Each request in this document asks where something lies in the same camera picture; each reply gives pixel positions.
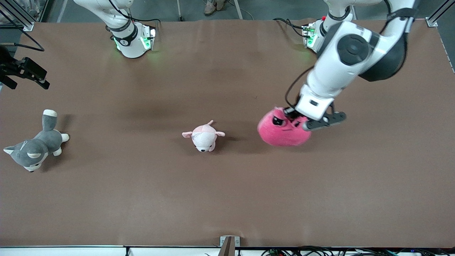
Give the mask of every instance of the pink plush toy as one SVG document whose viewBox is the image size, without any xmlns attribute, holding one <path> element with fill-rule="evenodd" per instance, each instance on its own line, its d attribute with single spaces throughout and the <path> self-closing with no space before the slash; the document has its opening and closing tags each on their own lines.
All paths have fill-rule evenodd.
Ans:
<svg viewBox="0 0 455 256">
<path fill-rule="evenodd" d="M 299 146 L 305 143 L 311 132 L 305 131 L 302 125 L 307 118 L 299 117 L 292 122 L 284 115 L 284 108 L 275 108 L 265 114 L 258 124 L 262 140 L 272 146 Z"/>
<path fill-rule="evenodd" d="M 184 138 L 191 138 L 194 146 L 200 152 L 212 152 L 215 149 L 215 140 L 218 136 L 226 136 L 223 132 L 217 132 L 212 126 L 213 120 L 208 124 L 196 127 L 192 132 L 182 133 Z"/>
</svg>

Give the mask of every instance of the gray and white husky plush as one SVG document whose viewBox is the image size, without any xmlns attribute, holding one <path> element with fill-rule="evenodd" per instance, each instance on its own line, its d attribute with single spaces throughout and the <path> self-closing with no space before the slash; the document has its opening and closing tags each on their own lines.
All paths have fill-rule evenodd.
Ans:
<svg viewBox="0 0 455 256">
<path fill-rule="evenodd" d="M 43 130 L 33 139 L 26 140 L 16 146 L 6 147 L 13 160 L 22 165 L 29 172 L 33 172 L 41 166 L 41 163 L 49 154 L 58 156 L 61 154 L 60 145 L 70 139 L 66 133 L 55 130 L 57 125 L 57 112 L 46 109 L 43 112 Z"/>
</svg>

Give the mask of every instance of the plush toy eye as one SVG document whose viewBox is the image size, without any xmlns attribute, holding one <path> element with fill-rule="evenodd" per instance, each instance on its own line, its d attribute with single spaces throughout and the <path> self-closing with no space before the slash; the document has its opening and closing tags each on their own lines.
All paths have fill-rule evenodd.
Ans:
<svg viewBox="0 0 455 256">
<path fill-rule="evenodd" d="M 279 119 L 276 116 L 273 116 L 272 122 L 273 122 L 274 125 L 279 125 L 279 126 L 282 126 L 284 124 L 284 120 Z"/>
</svg>

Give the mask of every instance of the person's foot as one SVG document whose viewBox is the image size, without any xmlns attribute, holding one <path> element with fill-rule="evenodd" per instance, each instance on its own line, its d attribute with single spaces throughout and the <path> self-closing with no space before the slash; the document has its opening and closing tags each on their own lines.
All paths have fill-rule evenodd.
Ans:
<svg viewBox="0 0 455 256">
<path fill-rule="evenodd" d="M 223 9 L 224 7 L 224 3 L 226 3 L 227 0 L 216 0 L 216 7 L 217 7 L 217 10 L 221 10 Z"/>
<path fill-rule="evenodd" d="M 207 3 L 205 4 L 204 14 L 211 15 L 214 13 L 217 10 L 216 5 L 217 3 L 215 0 L 207 0 Z"/>
</svg>

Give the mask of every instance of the brown table surface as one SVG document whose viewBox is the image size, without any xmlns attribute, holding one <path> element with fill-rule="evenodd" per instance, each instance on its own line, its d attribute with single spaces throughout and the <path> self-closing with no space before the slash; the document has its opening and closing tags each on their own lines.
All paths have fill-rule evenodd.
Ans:
<svg viewBox="0 0 455 256">
<path fill-rule="evenodd" d="M 71 139 L 34 173 L 0 154 L 0 245 L 452 247 L 455 87 L 437 30 L 416 21 L 400 73 L 336 99 L 345 123 L 274 148 L 256 125 L 316 60 L 282 25 L 163 23 L 159 51 L 127 59 L 104 24 L 36 24 L 45 52 L 16 58 L 51 87 L 3 88 L 0 144 L 32 138 L 46 108 Z M 227 137 L 199 153 L 181 132 L 211 119 Z"/>
</svg>

